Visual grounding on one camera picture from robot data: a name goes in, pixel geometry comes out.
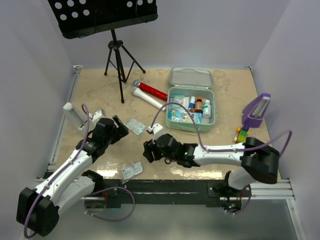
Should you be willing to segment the plaster strips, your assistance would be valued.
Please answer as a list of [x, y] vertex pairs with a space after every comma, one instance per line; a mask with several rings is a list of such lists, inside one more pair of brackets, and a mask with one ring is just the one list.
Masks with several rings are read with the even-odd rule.
[[146, 126], [135, 119], [131, 119], [126, 127], [132, 131], [135, 135], [139, 136], [146, 128]]

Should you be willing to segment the mint green medicine kit case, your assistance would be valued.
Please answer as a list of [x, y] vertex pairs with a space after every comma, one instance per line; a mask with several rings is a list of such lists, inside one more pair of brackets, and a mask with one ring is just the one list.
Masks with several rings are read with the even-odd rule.
[[209, 70], [174, 67], [170, 70], [165, 124], [170, 129], [209, 132], [216, 120], [214, 78]]

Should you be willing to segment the white plastic medicine bottle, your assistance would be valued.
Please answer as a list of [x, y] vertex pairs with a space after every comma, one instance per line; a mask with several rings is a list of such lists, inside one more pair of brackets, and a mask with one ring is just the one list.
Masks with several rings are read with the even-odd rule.
[[204, 119], [210, 119], [212, 116], [212, 110], [211, 110], [211, 102], [210, 100], [206, 99], [204, 101], [203, 110], [202, 110], [202, 117]]

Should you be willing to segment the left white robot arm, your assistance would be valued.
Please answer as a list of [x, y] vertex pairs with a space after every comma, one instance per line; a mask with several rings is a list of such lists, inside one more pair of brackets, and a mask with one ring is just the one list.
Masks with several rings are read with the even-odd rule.
[[87, 130], [70, 157], [39, 185], [24, 188], [18, 197], [16, 221], [25, 230], [42, 237], [57, 225], [62, 214], [82, 197], [99, 196], [103, 177], [88, 170], [108, 146], [129, 134], [118, 116], [102, 117], [93, 130]]

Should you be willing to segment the blue cotton swab pouch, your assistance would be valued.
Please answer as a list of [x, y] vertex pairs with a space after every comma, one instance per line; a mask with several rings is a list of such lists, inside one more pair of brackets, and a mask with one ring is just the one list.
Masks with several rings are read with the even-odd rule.
[[186, 112], [184, 110], [170, 109], [168, 112], [168, 119], [179, 123], [202, 123], [202, 114], [200, 112]]

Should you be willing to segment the brown bottle with orange cap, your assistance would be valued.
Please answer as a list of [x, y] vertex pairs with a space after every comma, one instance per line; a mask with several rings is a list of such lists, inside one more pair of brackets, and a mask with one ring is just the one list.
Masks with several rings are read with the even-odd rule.
[[192, 113], [203, 113], [203, 98], [198, 96], [195, 101], [195, 107], [190, 110]]

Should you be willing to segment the teal adhesive tape packet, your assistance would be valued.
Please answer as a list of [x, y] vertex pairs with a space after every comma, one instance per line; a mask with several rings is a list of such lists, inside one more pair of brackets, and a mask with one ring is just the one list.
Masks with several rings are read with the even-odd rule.
[[181, 94], [174, 94], [170, 96], [170, 102], [182, 104], [184, 102], [185, 96]]

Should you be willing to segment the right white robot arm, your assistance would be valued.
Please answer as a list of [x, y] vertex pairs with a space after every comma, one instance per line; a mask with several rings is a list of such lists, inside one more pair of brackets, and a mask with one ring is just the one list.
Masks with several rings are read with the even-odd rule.
[[207, 165], [231, 165], [238, 169], [226, 174], [223, 192], [230, 197], [254, 182], [274, 185], [278, 182], [280, 153], [262, 141], [248, 137], [245, 142], [226, 146], [180, 143], [166, 133], [143, 143], [143, 156], [150, 162], [165, 158], [185, 168]]

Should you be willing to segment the alcohol pad packet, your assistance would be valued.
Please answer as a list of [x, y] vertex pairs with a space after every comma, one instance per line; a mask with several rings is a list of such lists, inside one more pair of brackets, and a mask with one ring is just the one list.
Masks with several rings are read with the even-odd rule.
[[143, 170], [144, 170], [143, 165], [139, 161], [139, 162], [134, 163], [131, 166], [122, 168], [121, 174], [122, 174], [123, 180], [126, 182], [129, 179], [133, 178], [134, 176], [141, 174], [143, 172]]

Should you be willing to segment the bandage scissors with black handles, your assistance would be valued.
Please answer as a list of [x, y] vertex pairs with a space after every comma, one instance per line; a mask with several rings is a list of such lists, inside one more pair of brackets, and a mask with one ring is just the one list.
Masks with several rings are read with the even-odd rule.
[[164, 159], [164, 162], [165, 162], [165, 164], [169, 165], [169, 164], [173, 163], [174, 160], [171, 160], [171, 159], [169, 159], [169, 158], [165, 158], [165, 159]]

